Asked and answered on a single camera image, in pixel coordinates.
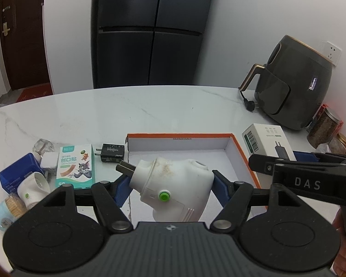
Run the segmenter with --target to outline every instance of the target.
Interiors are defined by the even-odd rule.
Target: brown wooden door
[[[10,87],[50,82],[42,29],[43,0],[0,0],[0,38]],[[10,28],[3,33],[3,23]]]

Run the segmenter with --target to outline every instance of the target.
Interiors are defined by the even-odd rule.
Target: green button
[[[167,192],[161,192],[159,195],[160,201],[167,202],[170,199],[170,194]]]

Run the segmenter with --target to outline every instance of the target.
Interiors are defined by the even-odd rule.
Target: blue plastic container
[[[34,172],[43,174],[32,153],[28,153],[0,172],[0,183],[7,193],[17,193],[21,182]]]

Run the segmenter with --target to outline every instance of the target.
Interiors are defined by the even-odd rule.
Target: blue gripper pad
[[[115,203],[118,205],[118,207],[122,207],[124,202],[126,202],[128,196],[132,192],[132,188],[129,187],[129,183],[131,181],[131,177],[128,177],[126,175],[123,175],[124,180],[118,184],[116,188],[116,194],[114,197]]]
[[[228,201],[231,199],[228,193],[227,186],[215,174],[214,174],[214,181],[213,181],[211,190],[213,191],[214,195],[217,197],[222,207],[224,207],[228,203]]]
[[[316,158],[316,156],[312,153],[299,152],[299,151],[294,151],[293,153],[294,153],[297,161],[311,162],[311,163],[319,162],[319,159]]]

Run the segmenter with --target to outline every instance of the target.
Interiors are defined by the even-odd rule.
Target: metal screw
[[[111,227],[115,230],[126,230],[129,226],[129,222],[126,221],[115,221],[111,224]]]
[[[217,229],[228,229],[231,228],[232,224],[227,220],[217,220],[213,223],[213,226]]]

